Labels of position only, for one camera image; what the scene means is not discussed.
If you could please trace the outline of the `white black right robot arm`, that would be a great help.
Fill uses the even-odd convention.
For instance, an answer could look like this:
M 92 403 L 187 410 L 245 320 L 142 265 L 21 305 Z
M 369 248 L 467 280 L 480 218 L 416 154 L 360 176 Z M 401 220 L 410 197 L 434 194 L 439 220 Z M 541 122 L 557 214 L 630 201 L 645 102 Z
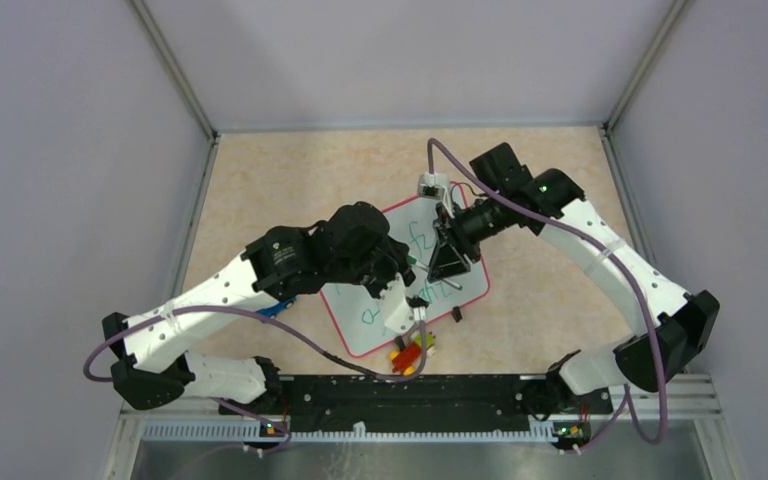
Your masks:
M 707 290 L 692 294 L 661 274 L 566 173 L 532 174 L 506 142 L 456 167 L 482 191 L 467 207 L 454 203 L 441 175 L 420 179 L 419 193 L 438 201 L 429 280 L 468 273 L 482 258 L 483 241 L 519 227 L 572 260 L 631 330 L 626 339 L 571 352 L 550 366 L 542 385 L 526 395 L 535 414 L 572 412 L 587 394 L 625 384 L 658 393 L 703 351 L 720 311 L 716 297 Z

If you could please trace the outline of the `pink-framed whiteboard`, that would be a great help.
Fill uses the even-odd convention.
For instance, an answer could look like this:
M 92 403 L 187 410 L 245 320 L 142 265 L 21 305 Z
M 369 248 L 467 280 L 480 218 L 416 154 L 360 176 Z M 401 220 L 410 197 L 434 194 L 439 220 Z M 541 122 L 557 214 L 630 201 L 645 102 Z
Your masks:
M 414 259 L 429 265 L 436 244 L 432 227 L 435 201 L 412 196 L 382 212 L 390 224 L 390 236 L 406 244 Z M 485 297 L 490 290 L 483 261 L 474 264 L 468 273 L 445 281 L 430 282 L 425 271 L 417 268 L 415 272 L 416 281 L 407 292 L 429 302 L 428 323 L 450 314 L 455 307 L 463 308 Z M 320 297 L 350 356 L 361 358 L 396 338 L 396 332 L 385 326 L 384 308 L 365 288 L 328 284 Z

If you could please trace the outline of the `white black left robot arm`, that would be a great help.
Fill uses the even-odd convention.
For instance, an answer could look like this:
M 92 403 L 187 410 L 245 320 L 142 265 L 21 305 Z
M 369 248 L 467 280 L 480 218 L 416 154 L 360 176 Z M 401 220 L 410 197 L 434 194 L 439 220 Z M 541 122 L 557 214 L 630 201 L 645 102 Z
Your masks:
M 363 287 L 378 300 L 385 325 L 405 334 L 424 320 L 427 302 L 411 297 L 409 248 L 391 237 L 371 204 L 344 205 L 309 227 L 276 226 L 207 280 L 140 315 L 102 321 L 116 357 L 107 382 L 136 410 L 179 398 L 219 398 L 268 413 L 279 404 L 274 363 L 261 356 L 224 359 L 191 347 L 247 316 L 271 324 L 266 309 L 319 293 L 328 284 Z

